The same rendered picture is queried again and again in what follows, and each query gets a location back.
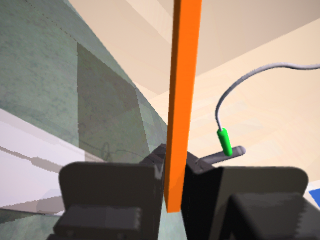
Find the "orange handle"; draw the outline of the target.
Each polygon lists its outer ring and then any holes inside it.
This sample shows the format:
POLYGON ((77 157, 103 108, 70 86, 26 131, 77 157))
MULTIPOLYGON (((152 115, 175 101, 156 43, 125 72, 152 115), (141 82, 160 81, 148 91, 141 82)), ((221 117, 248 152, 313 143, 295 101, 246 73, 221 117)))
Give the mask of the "orange handle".
POLYGON ((164 199, 180 212, 196 72, 202 0, 173 0, 164 199))

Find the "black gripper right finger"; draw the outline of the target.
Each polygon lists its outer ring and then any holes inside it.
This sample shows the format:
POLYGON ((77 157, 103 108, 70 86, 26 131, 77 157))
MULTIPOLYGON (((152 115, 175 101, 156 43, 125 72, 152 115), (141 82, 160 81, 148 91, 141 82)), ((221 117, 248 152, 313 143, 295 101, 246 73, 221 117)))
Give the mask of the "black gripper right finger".
POLYGON ((187 151, 181 215, 187 240, 218 240, 235 193, 304 195, 308 173, 295 166, 213 166, 187 151))

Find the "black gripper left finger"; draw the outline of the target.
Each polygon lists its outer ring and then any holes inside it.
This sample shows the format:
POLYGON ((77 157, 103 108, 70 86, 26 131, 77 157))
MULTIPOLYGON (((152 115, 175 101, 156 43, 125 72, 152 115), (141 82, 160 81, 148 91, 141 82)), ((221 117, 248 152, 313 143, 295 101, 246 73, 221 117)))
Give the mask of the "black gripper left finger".
POLYGON ((62 201, 69 204, 139 207, 143 239, 158 240, 165 181, 166 144, 138 164, 76 161, 58 175, 62 201))

